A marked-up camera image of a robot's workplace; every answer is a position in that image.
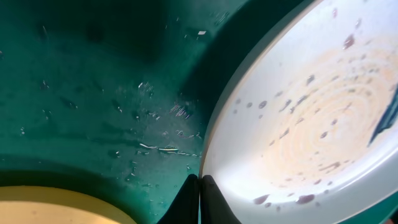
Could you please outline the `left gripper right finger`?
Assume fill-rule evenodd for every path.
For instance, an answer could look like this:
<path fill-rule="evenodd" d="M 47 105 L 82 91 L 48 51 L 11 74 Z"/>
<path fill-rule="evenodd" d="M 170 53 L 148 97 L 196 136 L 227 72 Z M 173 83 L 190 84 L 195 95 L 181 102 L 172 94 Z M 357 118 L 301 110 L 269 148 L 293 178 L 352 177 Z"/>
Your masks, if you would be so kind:
<path fill-rule="evenodd" d="M 241 224 L 210 175 L 200 181 L 200 211 L 202 224 Z"/>

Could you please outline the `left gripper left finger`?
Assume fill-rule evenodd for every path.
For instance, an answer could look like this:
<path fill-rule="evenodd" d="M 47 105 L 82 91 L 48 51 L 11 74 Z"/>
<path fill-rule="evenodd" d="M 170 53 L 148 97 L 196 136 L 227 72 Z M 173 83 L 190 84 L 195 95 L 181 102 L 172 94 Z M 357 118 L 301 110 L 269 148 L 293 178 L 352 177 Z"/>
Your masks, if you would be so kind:
<path fill-rule="evenodd" d="M 197 224 L 200 187 L 198 177 L 190 174 L 158 224 Z"/>

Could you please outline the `light blue plate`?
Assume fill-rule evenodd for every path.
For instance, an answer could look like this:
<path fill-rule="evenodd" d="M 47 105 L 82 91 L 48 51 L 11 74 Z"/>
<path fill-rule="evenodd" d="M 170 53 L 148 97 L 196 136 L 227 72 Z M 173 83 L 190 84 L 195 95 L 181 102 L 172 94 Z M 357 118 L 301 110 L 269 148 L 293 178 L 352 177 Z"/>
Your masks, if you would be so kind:
<path fill-rule="evenodd" d="M 200 177 L 241 223 L 339 223 L 397 193 L 397 0 L 305 1 L 248 53 Z"/>

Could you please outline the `yellow plate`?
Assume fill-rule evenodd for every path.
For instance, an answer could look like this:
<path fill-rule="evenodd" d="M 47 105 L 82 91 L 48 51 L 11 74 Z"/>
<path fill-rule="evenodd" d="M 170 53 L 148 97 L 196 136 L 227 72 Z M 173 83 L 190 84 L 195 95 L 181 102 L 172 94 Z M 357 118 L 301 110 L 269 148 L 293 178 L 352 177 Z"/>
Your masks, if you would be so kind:
<path fill-rule="evenodd" d="M 53 187 L 1 187 L 1 224 L 136 224 L 98 198 Z"/>

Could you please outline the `teal plastic tray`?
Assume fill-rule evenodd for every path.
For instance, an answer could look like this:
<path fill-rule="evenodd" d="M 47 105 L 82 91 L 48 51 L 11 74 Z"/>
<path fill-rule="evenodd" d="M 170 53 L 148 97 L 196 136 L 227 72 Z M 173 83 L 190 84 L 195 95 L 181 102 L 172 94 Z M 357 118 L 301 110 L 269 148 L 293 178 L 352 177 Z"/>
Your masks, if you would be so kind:
<path fill-rule="evenodd" d="M 1 185 L 157 223 L 241 62 L 305 1 L 2 1 Z M 393 198 L 340 223 L 382 223 Z"/>

